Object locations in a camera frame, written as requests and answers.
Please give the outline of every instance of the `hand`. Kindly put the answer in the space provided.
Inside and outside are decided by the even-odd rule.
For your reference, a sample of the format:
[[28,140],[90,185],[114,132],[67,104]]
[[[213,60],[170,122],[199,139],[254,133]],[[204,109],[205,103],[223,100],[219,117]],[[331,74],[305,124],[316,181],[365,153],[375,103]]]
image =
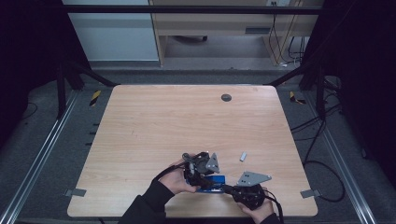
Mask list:
[[268,199],[264,200],[264,203],[262,204],[261,207],[258,207],[255,210],[250,210],[248,207],[246,207],[242,203],[237,203],[238,206],[241,208],[242,212],[245,214],[251,216],[253,218],[254,223],[260,224],[262,223],[263,220],[265,220],[267,217],[272,215],[274,213],[274,207],[272,205],[272,202]]
[[[181,159],[172,163],[170,166],[181,164],[183,161],[184,160]],[[181,168],[178,168],[171,173],[164,175],[163,177],[161,177],[160,182],[163,183],[174,194],[179,194],[186,191],[194,193],[199,188],[198,186],[191,186],[186,182],[186,179],[183,175],[183,170]]]

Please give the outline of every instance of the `black cable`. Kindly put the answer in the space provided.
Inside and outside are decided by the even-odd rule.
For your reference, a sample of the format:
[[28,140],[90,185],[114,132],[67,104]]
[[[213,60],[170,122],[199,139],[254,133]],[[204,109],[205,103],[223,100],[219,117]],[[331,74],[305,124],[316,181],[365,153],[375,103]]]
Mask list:
[[276,204],[277,212],[279,213],[279,221],[280,221],[280,223],[285,223],[284,220],[283,220],[283,210],[282,210],[282,206],[281,206],[280,203],[277,201],[276,196],[275,196],[271,191],[269,191],[268,189],[265,189],[264,191],[267,192],[267,193],[269,193],[269,194],[271,194],[271,196],[273,196],[272,198],[269,197],[269,196],[266,196],[266,195],[265,195],[264,197],[265,197],[266,199],[271,200],[272,202],[274,202],[274,203]]
[[306,154],[305,154],[305,158],[304,158],[304,161],[303,161],[303,166],[305,165],[306,161],[308,160],[308,156],[309,156],[309,154],[311,153],[312,148],[314,148],[314,144],[315,144],[315,142],[317,141],[318,136],[319,136],[319,134],[321,133],[322,128],[324,128],[324,125],[325,125],[325,124],[326,124],[326,119],[323,120],[323,121],[321,122],[321,124],[320,124],[320,126],[319,126],[319,129],[318,129],[318,131],[317,131],[317,134],[315,135],[314,140],[313,140],[312,143],[311,143],[311,146],[309,146],[308,152],[306,152]]
[[[334,108],[336,108],[336,107],[339,106],[339,105],[340,105],[340,104],[337,104],[337,105],[332,106],[330,109],[328,109],[328,110],[326,111],[326,113],[328,113],[329,111],[333,110]],[[339,182],[340,182],[340,184],[341,184],[341,187],[342,187],[342,193],[341,193],[341,196],[340,196],[339,198],[337,198],[337,199],[330,199],[330,198],[326,198],[326,197],[324,197],[324,196],[322,196],[322,195],[319,196],[319,198],[323,199],[324,201],[327,201],[327,202],[330,202],[330,203],[338,203],[338,202],[341,202],[341,201],[345,198],[345,194],[346,194],[346,188],[345,188],[344,182],[342,181],[341,177],[340,177],[330,166],[324,164],[323,162],[320,162],[320,161],[309,161],[309,160],[308,160],[309,154],[311,153],[311,151],[312,151],[312,149],[313,149],[313,146],[314,146],[315,142],[316,142],[317,139],[318,139],[318,136],[319,136],[319,135],[324,131],[324,129],[325,129],[325,124],[326,124],[326,119],[324,119],[324,120],[321,122],[321,124],[320,124],[320,126],[319,126],[319,129],[318,129],[318,131],[317,131],[315,137],[313,138],[313,141],[312,141],[312,143],[311,143],[311,145],[310,145],[308,151],[307,151],[306,154],[305,154],[305,158],[304,158],[304,161],[303,161],[303,167],[305,168],[305,166],[306,166],[308,163],[317,163],[317,164],[320,164],[320,165],[324,166],[325,168],[327,168],[330,172],[332,172],[332,173],[338,178],[338,180],[339,180]]]
[[285,221],[284,221],[284,219],[283,219],[283,210],[282,210],[282,205],[280,205],[280,203],[276,200],[276,198],[271,198],[271,197],[268,197],[268,196],[264,196],[264,198],[266,198],[266,199],[268,199],[268,200],[270,200],[270,201],[272,201],[272,202],[274,202],[275,203],[275,205],[276,205],[276,208],[277,208],[277,212],[279,213],[279,221],[280,221],[280,223],[285,223]]
[[[328,108],[328,109],[326,110],[326,113],[329,113],[330,111],[332,111],[333,109],[335,109],[335,108],[336,108],[337,106],[339,106],[339,105],[340,105],[340,104],[337,104],[337,105],[334,105],[334,106]],[[313,125],[316,121],[318,121],[319,119],[320,119],[319,116],[314,117],[314,118],[310,119],[309,121],[306,121],[306,122],[304,122],[304,123],[298,125],[297,127],[291,128],[290,130],[291,130],[292,133],[300,132],[300,131],[302,131],[303,129],[312,126],[312,125]]]
[[34,104],[34,103],[28,103],[28,105],[34,105],[35,106],[35,110],[32,112],[32,113],[30,113],[30,115],[28,115],[28,116],[26,116],[26,117],[24,117],[24,118],[21,118],[21,119],[27,119],[27,118],[30,118],[30,117],[32,117],[32,115],[37,111],[37,109],[38,109],[38,106],[36,105],[36,104]]
[[101,224],[105,224],[105,222],[103,221],[103,219],[101,217],[98,218]]
[[325,168],[327,168],[330,172],[332,172],[332,173],[338,178],[338,181],[340,182],[341,188],[342,188],[342,190],[343,190],[343,192],[341,193],[341,196],[338,197],[337,199],[326,198],[326,197],[324,197],[324,196],[322,196],[322,195],[320,195],[319,198],[321,198],[321,199],[323,199],[324,201],[327,201],[327,202],[329,202],[329,203],[339,203],[339,202],[341,202],[341,201],[345,198],[345,196],[346,196],[346,187],[345,187],[344,182],[343,182],[343,180],[341,179],[340,175],[338,175],[330,166],[328,166],[328,165],[326,165],[325,163],[320,162],[320,161],[306,161],[305,164],[303,164],[303,167],[305,168],[305,166],[306,166],[307,164],[309,164],[309,163],[320,164],[320,165],[324,166]]

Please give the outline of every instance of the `table surface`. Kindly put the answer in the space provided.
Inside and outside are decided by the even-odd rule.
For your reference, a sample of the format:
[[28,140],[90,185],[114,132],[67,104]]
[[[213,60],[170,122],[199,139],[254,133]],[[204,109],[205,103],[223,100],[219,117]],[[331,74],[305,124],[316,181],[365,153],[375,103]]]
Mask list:
[[[232,100],[224,102],[222,94]],[[152,178],[184,152],[216,152],[220,175],[235,185],[244,171],[266,174],[262,183],[284,216],[318,212],[290,127],[271,86],[120,85],[114,88],[73,196],[70,217],[121,217]],[[239,159],[247,153],[245,161]],[[168,217],[245,217],[227,194],[180,193]]]

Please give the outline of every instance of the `wall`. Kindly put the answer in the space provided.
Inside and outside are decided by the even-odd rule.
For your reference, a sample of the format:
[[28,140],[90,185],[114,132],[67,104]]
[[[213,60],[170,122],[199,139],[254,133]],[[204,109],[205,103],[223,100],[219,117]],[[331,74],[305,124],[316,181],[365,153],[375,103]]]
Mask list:
[[[63,0],[65,5],[148,5],[147,0]],[[149,14],[69,13],[90,62],[158,61]]]

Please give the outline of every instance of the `black curtain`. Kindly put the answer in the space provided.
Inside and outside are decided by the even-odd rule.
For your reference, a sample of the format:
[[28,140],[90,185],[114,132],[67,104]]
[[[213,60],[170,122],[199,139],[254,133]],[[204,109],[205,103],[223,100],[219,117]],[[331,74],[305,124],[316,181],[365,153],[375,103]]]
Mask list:
[[60,63],[91,69],[67,13],[44,9],[46,4],[63,3],[0,1],[0,148],[21,120],[29,91],[56,80]]
[[[329,1],[325,4],[342,4]],[[320,16],[304,60],[337,19]],[[396,1],[358,0],[322,52],[325,75],[341,79],[343,110],[367,158],[375,159],[396,187]]]

